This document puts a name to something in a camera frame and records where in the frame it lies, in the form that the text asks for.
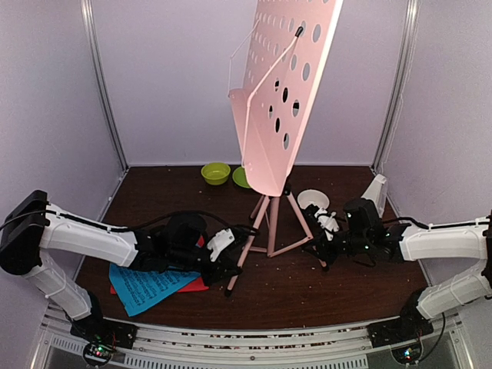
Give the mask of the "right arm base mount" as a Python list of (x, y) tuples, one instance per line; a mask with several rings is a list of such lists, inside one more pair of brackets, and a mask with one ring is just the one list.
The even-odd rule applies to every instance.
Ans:
[(432, 323), (417, 310), (416, 301), (408, 301), (394, 319), (372, 323), (367, 326), (373, 348), (417, 340), (432, 334)]

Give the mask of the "blue sheet music paper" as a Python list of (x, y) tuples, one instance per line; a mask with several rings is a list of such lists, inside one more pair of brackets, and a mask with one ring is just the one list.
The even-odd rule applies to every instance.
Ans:
[(109, 280), (129, 317), (146, 312), (199, 278), (198, 272), (133, 271), (115, 264), (109, 267)]

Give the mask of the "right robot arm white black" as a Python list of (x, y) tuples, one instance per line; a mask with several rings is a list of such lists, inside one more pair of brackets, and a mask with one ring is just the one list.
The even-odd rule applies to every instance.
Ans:
[(328, 265), (337, 257), (368, 256), (378, 261), (403, 263), (431, 258), (470, 258), (476, 264), (448, 280), (416, 291), (394, 322), (394, 333), (412, 338), (424, 321), (452, 308), (491, 296), (491, 218), (453, 224), (423, 224), (402, 217), (383, 221), (372, 200), (356, 198), (345, 204), (345, 225), (322, 202), (301, 200), (301, 209), (317, 223), (322, 235), (310, 253)]

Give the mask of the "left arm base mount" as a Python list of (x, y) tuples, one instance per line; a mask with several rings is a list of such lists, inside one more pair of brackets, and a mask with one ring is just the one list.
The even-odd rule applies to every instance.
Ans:
[(134, 324), (108, 320), (97, 308), (92, 308), (90, 314), (82, 319), (75, 320), (68, 314), (65, 317), (71, 323), (70, 333), (84, 338), (89, 343), (133, 348), (138, 330)]

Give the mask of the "pink music stand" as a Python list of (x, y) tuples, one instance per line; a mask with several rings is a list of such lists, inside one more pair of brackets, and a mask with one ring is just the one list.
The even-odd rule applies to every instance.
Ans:
[[(308, 243), (313, 234), (301, 215), (288, 178), (308, 125), (331, 50), (341, 1), (259, 1), (249, 34), (243, 83), (228, 92), (250, 187), (261, 195), (251, 216), (254, 228), (268, 225), (268, 243), (250, 236), (238, 259), (250, 252), (273, 258)], [(281, 196), (286, 196), (305, 236), (275, 247)]]

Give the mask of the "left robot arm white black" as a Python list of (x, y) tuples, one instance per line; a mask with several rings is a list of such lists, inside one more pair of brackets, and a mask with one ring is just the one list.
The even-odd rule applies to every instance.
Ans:
[(44, 191), (33, 191), (1, 226), (1, 268), (22, 276), (58, 304), (93, 341), (111, 333), (101, 317), (97, 298), (79, 287), (52, 259), (51, 250), (109, 261), (140, 272), (198, 272), (204, 283), (235, 277), (241, 267), (228, 252), (258, 234), (250, 225), (223, 225), (205, 238), (206, 211), (175, 211), (134, 227), (104, 224), (71, 214), (52, 204)]

